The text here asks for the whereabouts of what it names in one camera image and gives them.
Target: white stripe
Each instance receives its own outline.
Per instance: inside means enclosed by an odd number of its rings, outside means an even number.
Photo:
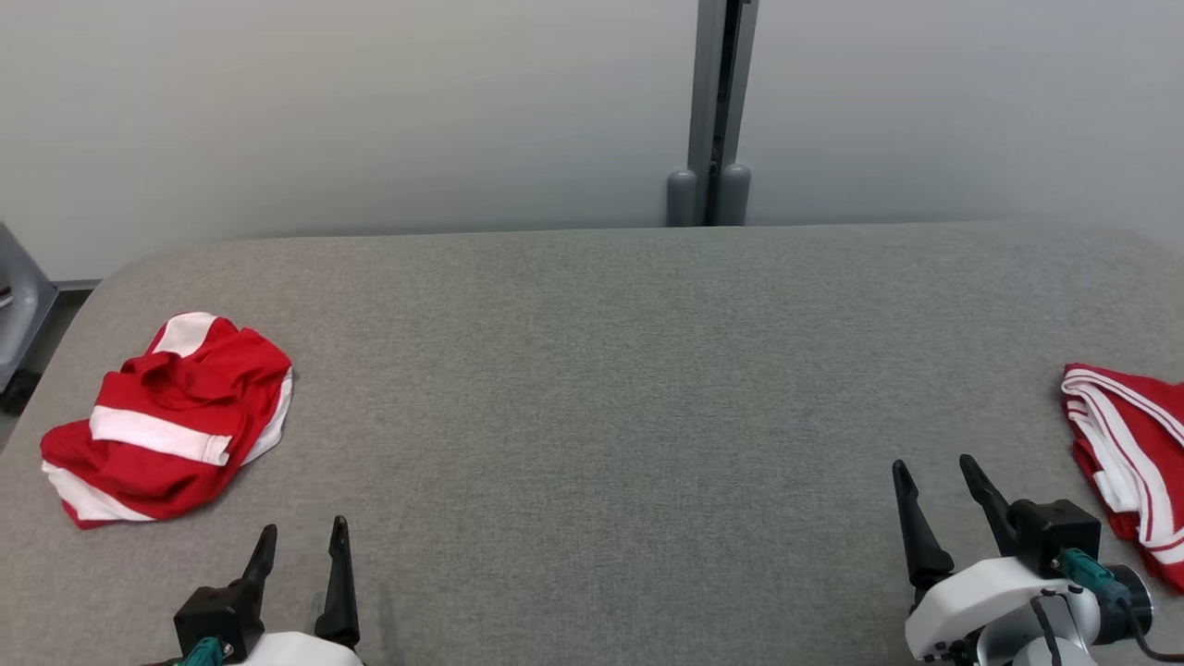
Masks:
[[[1156,557],[1159,562],[1164,564],[1176,564],[1177,562],[1184,562],[1184,543],[1172,546],[1167,550],[1148,550],[1151,555]]]
[[[1120,382],[1118,382],[1115,379],[1111,379],[1109,377],[1105,377],[1105,376],[1099,374],[1099,373],[1096,373],[1096,372],[1094,372],[1092,370],[1085,370],[1085,369],[1080,369],[1080,367],[1079,369],[1074,369],[1074,370],[1072,370],[1072,371],[1069,371],[1069,372],[1066,373],[1066,382],[1064,382],[1064,384],[1068,384],[1070,380],[1073,380],[1074,383],[1089,382],[1089,383],[1099,384],[1099,385],[1102,385],[1106,389],[1113,391],[1114,393],[1118,393],[1120,397],[1125,398],[1131,405],[1140,409],[1144,414],[1146,414],[1146,415],[1151,416],[1152,418],[1154,418],[1164,428],[1164,430],[1166,430],[1167,434],[1173,440],[1176,440],[1176,442],[1178,444],[1180,444],[1182,447],[1184,447],[1184,425],[1182,425],[1180,422],[1171,412],[1169,412],[1163,406],[1160,406],[1159,404],[1157,404],[1154,401],[1147,398],[1143,393],[1139,393],[1134,389],[1131,389],[1126,384],[1122,384],[1122,383],[1120,383]],[[1167,498],[1167,502],[1169,502],[1169,505],[1171,505],[1171,498],[1170,497]],[[1175,526],[1175,515],[1172,515],[1172,518],[1173,518],[1172,525]],[[1160,519],[1159,514],[1157,514],[1156,515],[1157,523],[1159,521],[1159,519]],[[1180,538],[1184,538],[1184,527],[1180,527],[1179,530],[1172,532],[1171,534],[1166,534],[1166,536],[1162,536],[1162,537],[1147,539],[1146,542],[1143,542],[1140,539],[1140,542],[1145,546],[1154,547],[1157,545],[1171,544],[1173,542],[1179,540]],[[1169,551],[1164,551],[1164,552],[1173,552],[1178,547],[1180,547],[1180,546],[1173,546]]]
[[[69,504],[79,520],[155,520],[143,513],[131,511],[111,495],[95,488],[67,469],[41,461],[41,472],[50,478],[50,484]]]
[[[1184,536],[1184,530],[1175,530],[1176,523],[1175,514],[1172,512],[1171,497],[1167,494],[1167,486],[1164,484],[1163,475],[1159,473],[1159,468],[1156,467],[1151,459],[1148,459],[1143,449],[1139,448],[1139,444],[1134,440],[1134,435],[1131,434],[1130,428],[1127,428],[1126,422],[1124,422],[1119,416],[1118,410],[1114,408],[1113,403],[1111,403],[1109,398],[1106,397],[1102,390],[1094,385],[1095,383],[1102,384],[1107,389],[1113,390],[1113,392],[1115,392],[1119,397],[1127,399],[1134,404],[1134,406],[1140,408],[1144,412],[1154,417],[1154,414],[1148,411],[1144,405],[1137,404],[1135,401],[1146,402],[1148,404],[1152,403],[1126,386],[1089,371],[1074,370],[1067,372],[1066,379],[1061,384],[1061,390],[1066,393],[1083,397],[1090,408],[1088,411],[1092,412],[1092,416],[1101,417],[1103,422],[1111,427],[1114,431],[1114,437],[1119,440],[1113,442],[1115,448],[1127,454],[1134,465],[1134,469],[1132,472],[1139,476],[1147,488],[1147,493],[1151,497],[1151,506],[1147,508],[1151,510],[1151,513],[1148,514],[1146,511],[1139,512],[1139,543],[1147,547],[1170,544],[1180,536]],[[1171,425],[1165,423],[1164,420],[1157,418],[1157,421],[1159,421],[1160,425],[1165,429],[1171,430]],[[1099,429],[1099,434],[1103,436],[1106,442],[1111,442],[1109,437],[1105,436],[1105,429]],[[1111,478],[1111,481],[1112,484],[1121,482],[1114,478]]]
[[[1130,386],[1120,384],[1111,379],[1109,377],[1103,377],[1101,374],[1098,374],[1096,372],[1090,372],[1088,370],[1081,370],[1081,369],[1073,370],[1066,373],[1064,377],[1067,382],[1069,379],[1089,380],[1093,384],[1100,384],[1106,389],[1109,389],[1111,391],[1122,396],[1124,398],[1126,398],[1128,403],[1139,408],[1148,416],[1158,421],[1159,424],[1163,425],[1165,430],[1167,430],[1167,434],[1171,435],[1172,438],[1177,441],[1177,443],[1184,446],[1184,424],[1177,421],[1176,417],[1171,415],[1171,412],[1159,406],[1158,404],[1154,403],[1154,401],[1151,401],[1143,393],[1139,393],[1138,391],[1131,389]]]
[[[1167,497],[1167,487],[1164,484],[1164,478],[1159,474],[1159,469],[1151,459],[1147,457],[1147,454],[1139,448],[1134,435],[1131,434],[1130,428],[1127,428],[1126,422],[1118,414],[1114,404],[1111,403],[1101,389],[1086,382],[1070,383],[1067,380],[1061,388],[1066,392],[1072,392],[1085,398],[1090,416],[1100,425],[1096,431],[1102,447],[1114,453],[1113,459],[1118,465],[1133,465],[1134,469],[1132,472],[1147,489],[1148,498],[1140,498],[1140,504],[1150,499],[1151,506],[1143,506],[1139,511],[1139,540],[1146,545],[1169,537],[1175,524],[1172,523],[1171,498]],[[1111,478],[1112,485],[1121,482],[1122,479],[1117,475]],[[1154,520],[1148,520],[1148,515],[1152,515]]]
[[[288,408],[291,405],[291,402],[292,369],[289,367],[288,373],[284,374],[284,382],[279,385],[279,397],[276,398],[276,411],[271,414],[271,421],[259,433],[259,438],[251,447],[251,453],[246,454],[246,457],[243,459],[243,465],[268,453],[279,443],[279,436],[283,435],[284,417],[288,416]]]
[[[223,467],[230,460],[229,435],[211,435],[127,409],[95,405],[90,412],[90,436],[114,440],[186,460]]]
[[[1114,455],[1113,447],[1106,441],[1094,418],[1076,412],[1070,414],[1069,418],[1089,441],[1094,460],[1102,468],[1094,473],[1094,482],[1106,505],[1118,513],[1139,511],[1138,480],[1126,461]]]
[[[152,350],[153,353],[173,352],[182,357],[192,354],[206,341],[206,334],[215,319],[218,318],[208,312],[187,312],[169,319],[160,342]]]

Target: cable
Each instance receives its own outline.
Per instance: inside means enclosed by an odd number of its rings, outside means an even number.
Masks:
[[[1048,621],[1048,614],[1040,604],[1040,598],[1034,596],[1029,603],[1036,611],[1036,621],[1040,622],[1041,630],[1044,632],[1044,645],[1048,646],[1048,653],[1053,657],[1053,666],[1061,666],[1061,648],[1056,645],[1056,634],[1053,633],[1053,625]]]
[[[1143,633],[1143,625],[1139,623],[1139,615],[1134,611],[1134,607],[1131,606],[1125,598],[1118,600],[1117,603],[1119,608],[1126,610],[1126,617],[1131,622],[1131,633],[1134,634],[1134,642],[1139,643],[1139,649],[1141,649],[1148,659],[1163,661],[1165,664],[1184,664],[1184,654],[1171,654],[1151,649],[1151,646],[1147,645],[1147,635]]]

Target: red fabric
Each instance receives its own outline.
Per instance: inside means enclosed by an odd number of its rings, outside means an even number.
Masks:
[[[1184,422],[1184,384],[1167,384],[1151,377],[1126,374],[1085,364],[1066,366],[1066,373],[1074,370],[1095,373],[1127,389],[1120,391],[1108,386],[1105,382],[1090,383],[1108,398],[1119,418],[1134,437],[1137,449],[1143,452],[1158,470],[1163,479],[1163,487],[1157,491],[1158,484],[1153,479],[1139,475],[1139,497],[1143,507],[1139,511],[1115,512],[1107,505],[1096,486],[1095,474],[1103,473],[1103,468],[1093,444],[1079,424],[1070,418],[1069,425],[1074,433],[1073,457],[1102,506],[1106,507],[1107,519],[1114,534],[1119,539],[1134,543],[1152,576],[1163,578],[1172,589],[1184,593],[1184,562],[1171,562],[1177,557],[1165,552],[1175,545],[1184,543],[1184,443],[1182,443],[1184,442],[1184,433],[1179,431],[1170,421],[1165,424],[1157,420],[1153,414],[1148,414],[1148,410],[1153,412],[1154,409],[1160,409],[1177,421]],[[1074,411],[1070,409],[1070,402],[1079,399],[1081,398],[1063,395],[1062,406],[1067,417]],[[1115,435],[1114,423],[1109,420],[1101,420],[1101,425],[1107,434]],[[1135,467],[1132,456],[1124,455],[1122,460]],[[1160,498],[1166,495],[1166,502],[1162,501],[1158,506],[1162,508],[1166,506],[1169,511],[1157,513],[1153,510],[1151,495],[1157,492]],[[1163,529],[1173,533],[1182,532],[1180,538],[1146,547],[1141,542],[1147,540],[1151,529],[1157,526],[1157,521],[1164,520],[1170,521],[1170,525]],[[1157,559],[1157,553],[1169,562]]]
[[[290,366],[287,354],[262,335],[250,328],[240,331],[219,318],[192,354],[146,353],[128,359],[118,372],[109,372],[103,379],[98,405],[231,436],[225,466],[95,440],[89,421],[46,433],[41,456],[133,511],[157,520],[176,518],[214,500],[234,478],[271,418]],[[63,505],[81,529],[107,524],[79,520],[69,504]]]

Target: red and white clothing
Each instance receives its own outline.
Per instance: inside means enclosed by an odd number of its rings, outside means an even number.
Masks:
[[[1114,533],[1184,591],[1184,384],[1070,364],[1061,391],[1073,457]]]
[[[82,529],[168,520],[213,501],[279,443],[291,361],[250,328],[179,314],[108,372],[90,418],[41,438],[41,469]]]

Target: gray fabric surface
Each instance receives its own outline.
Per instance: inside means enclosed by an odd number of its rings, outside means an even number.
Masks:
[[[996,223],[152,257],[86,302],[0,455],[0,662],[169,657],[176,608],[271,521],[264,621],[309,630],[342,513],[372,666],[910,664],[890,462],[961,566],[996,553],[959,453],[1010,499],[1100,514],[1061,366],[1184,378],[1180,278],[1124,232]],[[284,438],[208,510],[81,532],[39,438],[189,309],[291,356]],[[1108,530],[1102,550],[1137,564]],[[1184,604],[1154,590],[1152,642],[1182,649]]]

